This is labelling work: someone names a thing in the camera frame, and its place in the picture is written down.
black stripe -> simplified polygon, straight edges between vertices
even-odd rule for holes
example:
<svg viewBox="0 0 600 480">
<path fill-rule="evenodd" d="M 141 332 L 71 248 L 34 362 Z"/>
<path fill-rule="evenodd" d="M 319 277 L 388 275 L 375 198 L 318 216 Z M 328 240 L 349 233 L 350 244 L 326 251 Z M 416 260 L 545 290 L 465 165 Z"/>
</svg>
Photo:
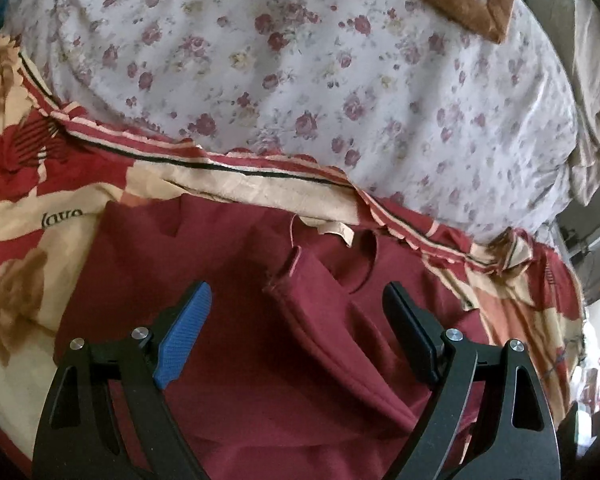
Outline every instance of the black stripe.
<svg viewBox="0 0 600 480">
<path fill-rule="evenodd" d="M 54 104 L 59 108 L 60 107 L 60 103 L 56 100 L 56 98 L 52 94 L 50 94 L 49 92 L 47 92 L 43 88 L 43 86 L 40 84 L 40 81 L 36 78 L 36 76 L 33 74 L 33 72 L 31 71 L 31 69 L 29 68 L 29 65 L 27 64 L 27 61 L 24 59 L 24 56 L 22 55 L 21 52 L 18 53 L 18 56 L 20 57 L 20 60 L 22 61 L 22 66 L 24 67 L 24 70 L 27 71 L 27 74 L 29 74 L 29 77 L 36 84 L 36 87 L 38 88 L 38 90 L 40 90 L 40 92 L 43 93 L 48 99 L 50 99 L 51 101 L 53 101 Z"/>
<path fill-rule="evenodd" d="M 167 164 L 174 164 L 175 166 L 182 166 L 183 168 L 192 168 L 194 170 L 216 170 L 216 171 L 229 171 L 231 173 L 241 173 L 247 176 L 273 176 L 275 178 L 294 178 L 296 180 L 304 180 L 307 182 L 317 182 L 319 184 L 329 184 L 330 186 L 343 187 L 346 189 L 353 189 L 351 184 L 338 184 L 336 182 L 332 182 L 331 180 L 327 180 L 325 178 L 317 178 L 310 176 L 296 176 L 289 175 L 286 173 L 280 173 L 277 171 L 248 171 L 248 170 L 238 170 L 237 168 L 225 168 L 224 166 L 216 166 L 209 162 L 184 162 L 180 160 L 171 160 L 170 158 L 159 158 L 151 155 L 130 155 L 129 152 L 125 150 L 121 150 L 119 148 L 111 148 L 110 146 L 103 146 L 93 140 L 85 140 L 81 137 L 75 136 L 80 142 L 88 144 L 90 146 L 95 146 L 101 150 L 106 152 L 116 153 L 118 155 L 126 156 L 126 158 L 132 158 L 135 160 L 145 160 L 147 162 L 161 162 Z"/>
</svg>

bolt head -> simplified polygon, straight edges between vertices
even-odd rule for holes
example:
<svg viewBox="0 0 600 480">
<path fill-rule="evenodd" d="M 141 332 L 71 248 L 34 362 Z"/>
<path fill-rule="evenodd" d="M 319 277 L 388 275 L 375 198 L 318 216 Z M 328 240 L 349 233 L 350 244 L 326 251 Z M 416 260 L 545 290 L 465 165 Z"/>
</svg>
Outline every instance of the bolt head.
<svg viewBox="0 0 600 480">
<path fill-rule="evenodd" d="M 460 332 L 457 328 L 450 328 L 445 332 L 446 336 L 451 339 L 451 341 L 462 341 L 462 332 Z"/>
<path fill-rule="evenodd" d="M 82 339 L 81 337 L 77 337 L 69 343 L 69 348 L 71 350 L 79 350 L 83 346 L 84 346 L 84 339 Z"/>
<path fill-rule="evenodd" d="M 523 352 L 525 350 L 525 344 L 520 339 L 512 339 L 509 341 L 509 346 L 514 352 Z"/>
<path fill-rule="evenodd" d="M 138 341 L 146 338 L 149 335 L 149 329 L 145 326 L 139 326 L 131 331 L 131 337 Z"/>
</svg>

pink rose print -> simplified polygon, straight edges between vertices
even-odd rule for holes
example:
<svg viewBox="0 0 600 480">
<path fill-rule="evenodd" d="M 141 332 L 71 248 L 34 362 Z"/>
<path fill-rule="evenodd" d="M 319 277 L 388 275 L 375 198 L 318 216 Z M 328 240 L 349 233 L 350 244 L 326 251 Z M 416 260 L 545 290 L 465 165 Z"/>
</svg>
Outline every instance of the pink rose print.
<svg viewBox="0 0 600 480">
<path fill-rule="evenodd" d="M 399 192 L 399 191 L 397 191 L 394 194 L 392 194 L 389 197 L 389 200 L 391 200 L 392 202 L 397 203 L 397 205 L 400 205 L 400 206 L 404 205 L 404 195 L 401 192 Z"/>
<path fill-rule="evenodd" d="M 520 58 L 517 61 L 509 59 L 509 72 L 511 72 L 511 84 L 516 86 L 520 81 L 520 69 L 524 66 L 525 61 Z"/>
<path fill-rule="evenodd" d="M 285 25 L 302 25 L 309 21 L 310 23 L 318 23 L 320 16 L 315 12 L 307 10 L 301 4 L 290 3 L 285 7 L 284 23 Z"/>
<path fill-rule="evenodd" d="M 318 136 L 317 129 L 318 124 L 315 117 L 308 110 L 305 110 L 304 114 L 296 119 L 296 137 L 313 140 Z"/>
<path fill-rule="evenodd" d="M 471 46 L 471 37 L 468 32 L 462 31 L 460 33 L 460 43 L 463 48 L 469 48 Z"/>
<path fill-rule="evenodd" d="M 249 94 L 247 92 L 245 92 L 244 94 L 242 94 L 240 97 L 238 97 L 236 99 L 236 102 L 238 103 L 239 107 L 246 108 L 247 106 L 249 106 L 251 104 L 251 100 L 249 99 Z"/>
<path fill-rule="evenodd" d="M 110 44 L 109 48 L 102 54 L 102 66 L 108 68 L 115 68 L 118 60 L 118 48 L 113 44 Z"/>
<path fill-rule="evenodd" d="M 356 30 L 360 34 L 364 34 L 365 36 L 371 34 L 371 23 L 369 23 L 369 20 L 366 18 L 366 16 L 360 14 L 355 20 L 353 20 L 353 23 L 356 27 Z"/>
<path fill-rule="evenodd" d="M 272 90 L 278 86 L 278 76 L 269 74 L 262 80 L 262 87 L 265 90 Z"/>
<path fill-rule="evenodd" d="M 270 14 L 261 14 L 254 21 L 258 34 L 268 34 L 273 31 L 273 20 Z"/>
<path fill-rule="evenodd" d="M 146 6 L 150 9 L 153 9 L 157 4 L 160 3 L 160 0 L 144 0 L 146 2 Z"/>
<path fill-rule="evenodd" d="M 460 203 L 460 190 L 456 187 L 449 195 L 449 203 L 458 205 Z"/>
<path fill-rule="evenodd" d="M 347 97 L 342 109 L 344 110 L 344 114 L 352 121 L 357 121 L 365 114 L 365 107 L 360 103 L 360 98 L 355 92 Z"/>
<path fill-rule="evenodd" d="M 436 114 L 436 120 L 438 121 L 438 126 L 444 126 L 446 118 L 446 112 L 444 108 L 440 108 L 438 113 Z"/>
<path fill-rule="evenodd" d="M 269 36 L 267 44 L 274 52 L 280 52 L 280 50 L 289 44 L 289 41 L 279 32 L 274 32 Z"/>
<path fill-rule="evenodd" d="M 351 54 L 349 52 L 339 52 L 336 57 L 341 68 L 347 68 L 351 64 Z"/>
<path fill-rule="evenodd" d="M 404 10 L 406 10 L 409 14 L 413 14 L 418 9 L 418 4 L 416 2 L 405 2 Z"/>
<path fill-rule="evenodd" d="M 408 64 L 415 65 L 420 61 L 420 51 L 413 41 L 402 40 L 395 46 L 399 49 L 400 54 Z"/>
<path fill-rule="evenodd" d="M 436 54 L 440 54 L 440 56 L 445 55 L 445 38 L 440 36 L 439 34 L 433 34 L 429 37 L 429 50 L 435 52 Z"/>
<path fill-rule="evenodd" d="M 391 119 L 388 121 L 386 126 L 384 127 L 384 133 L 390 136 L 397 136 L 402 132 L 402 123 L 400 121 L 396 121 L 395 119 Z"/>
<path fill-rule="evenodd" d="M 489 73 L 489 60 L 481 57 L 475 62 L 476 75 L 486 76 Z"/>
<path fill-rule="evenodd" d="M 128 65 L 126 67 L 126 74 L 131 78 L 135 78 L 136 75 L 138 74 L 138 65 L 136 65 L 136 62 L 131 63 L 130 65 Z"/>
<path fill-rule="evenodd" d="M 154 82 L 154 75 L 151 72 L 142 72 L 138 80 L 138 88 L 141 90 L 150 90 Z"/>
<path fill-rule="evenodd" d="M 184 50 L 189 56 L 203 57 L 205 55 L 205 38 L 199 36 L 189 36 L 184 39 L 179 49 Z"/>
<path fill-rule="evenodd" d="M 356 167 L 356 164 L 360 160 L 360 152 L 358 150 L 349 150 L 344 156 L 344 163 L 346 166 Z"/>
<path fill-rule="evenodd" d="M 189 123 L 187 129 L 202 136 L 210 137 L 216 132 L 216 122 L 209 114 L 202 114 L 195 123 Z"/>
<path fill-rule="evenodd" d="M 341 136 L 335 137 L 331 140 L 331 151 L 333 153 L 340 153 L 344 148 L 344 139 Z"/>
<path fill-rule="evenodd" d="M 442 128 L 442 131 L 440 132 L 440 139 L 442 139 L 442 142 L 446 144 L 446 142 L 453 136 L 453 134 L 453 131 L 449 128 Z"/>
<path fill-rule="evenodd" d="M 160 31 L 160 27 L 158 27 L 158 22 L 151 23 L 142 32 L 142 42 L 145 45 L 154 44 L 156 41 L 160 41 L 161 38 L 162 32 Z"/>
<path fill-rule="evenodd" d="M 93 73 L 91 72 L 91 68 L 87 68 L 84 65 L 80 65 L 78 67 L 77 78 L 78 81 L 81 81 L 86 86 L 89 86 L 91 84 L 91 80 L 93 79 Z"/>
<path fill-rule="evenodd" d="M 486 123 L 487 123 L 487 119 L 484 116 L 484 114 L 480 114 L 477 117 L 474 117 L 474 120 L 471 121 L 473 124 L 477 124 L 478 126 L 481 126 L 482 128 L 485 127 Z"/>
<path fill-rule="evenodd" d="M 427 204 L 422 208 L 421 213 L 429 218 L 438 218 L 438 204 Z"/>
</svg>

bed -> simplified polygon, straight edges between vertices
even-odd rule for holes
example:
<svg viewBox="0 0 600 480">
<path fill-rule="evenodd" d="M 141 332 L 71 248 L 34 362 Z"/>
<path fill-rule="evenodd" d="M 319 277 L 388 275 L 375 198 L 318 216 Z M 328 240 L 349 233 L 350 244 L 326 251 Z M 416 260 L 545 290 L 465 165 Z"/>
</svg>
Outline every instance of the bed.
<svg viewBox="0 0 600 480">
<path fill-rule="evenodd" d="M 485 242 L 567 205 L 588 135 L 551 41 L 512 6 L 502 44 L 422 0 L 11 0 L 4 30 L 100 120 L 309 155 Z"/>
</svg>

cream fabric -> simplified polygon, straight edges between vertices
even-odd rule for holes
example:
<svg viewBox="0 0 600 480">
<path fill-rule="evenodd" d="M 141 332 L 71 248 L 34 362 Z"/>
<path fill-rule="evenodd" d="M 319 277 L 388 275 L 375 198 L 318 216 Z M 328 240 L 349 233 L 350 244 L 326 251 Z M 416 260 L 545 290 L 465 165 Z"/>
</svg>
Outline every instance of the cream fabric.
<svg viewBox="0 0 600 480">
<path fill-rule="evenodd" d="M 527 0 L 564 63 L 586 128 L 571 153 L 571 187 L 584 205 L 600 185 L 600 12 L 592 0 Z"/>
</svg>

